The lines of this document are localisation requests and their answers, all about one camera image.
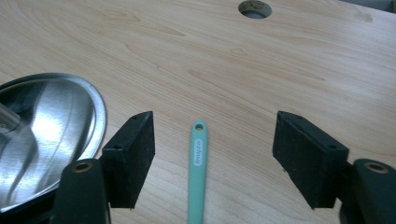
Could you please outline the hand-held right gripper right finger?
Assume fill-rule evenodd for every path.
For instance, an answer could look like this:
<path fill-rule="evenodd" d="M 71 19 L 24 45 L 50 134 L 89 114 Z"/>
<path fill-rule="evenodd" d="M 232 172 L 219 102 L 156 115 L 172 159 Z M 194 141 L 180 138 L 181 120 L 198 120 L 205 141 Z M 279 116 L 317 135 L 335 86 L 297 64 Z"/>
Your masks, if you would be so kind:
<path fill-rule="evenodd" d="M 347 161 L 349 149 L 307 119 L 279 111 L 273 156 L 313 208 L 341 202 L 341 224 L 396 224 L 396 169 Z"/>

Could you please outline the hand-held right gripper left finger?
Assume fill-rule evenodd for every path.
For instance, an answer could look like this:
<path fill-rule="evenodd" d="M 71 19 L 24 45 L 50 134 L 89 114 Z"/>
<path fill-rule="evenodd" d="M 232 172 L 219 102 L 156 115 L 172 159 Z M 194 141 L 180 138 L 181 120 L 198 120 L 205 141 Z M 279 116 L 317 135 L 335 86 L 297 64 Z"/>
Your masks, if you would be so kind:
<path fill-rule="evenodd" d="M 153 113 L 129 118 L 98 159 L 67 165 L 50 224 L 111 224 L 112 208 L 133 209 L 155 155 Z"/>

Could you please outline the mint green utensil handle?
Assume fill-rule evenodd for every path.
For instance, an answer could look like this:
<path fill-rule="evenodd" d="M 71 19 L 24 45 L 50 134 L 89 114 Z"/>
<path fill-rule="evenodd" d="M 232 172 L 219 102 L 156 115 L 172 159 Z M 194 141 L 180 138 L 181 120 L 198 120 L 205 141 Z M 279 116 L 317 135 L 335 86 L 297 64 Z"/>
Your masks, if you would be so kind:
<path fill-rule="evenodd" d="M 207 128 L 198 119 L 191 128 L 188 184 L 188 224 L 203 224 L 207 167 Z"/>

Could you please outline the stainless steel pan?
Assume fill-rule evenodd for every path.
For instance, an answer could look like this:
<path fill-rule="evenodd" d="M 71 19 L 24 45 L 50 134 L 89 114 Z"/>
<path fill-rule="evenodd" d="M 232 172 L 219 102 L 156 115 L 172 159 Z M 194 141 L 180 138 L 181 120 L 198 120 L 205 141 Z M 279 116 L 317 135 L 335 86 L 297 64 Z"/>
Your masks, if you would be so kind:
<path fill-rule="evenodd" d="M 0 85 L 0 214 L 56 189 L 65 166 L 95 156 L 105 131 L 105 103 L 81 77 Z"/>

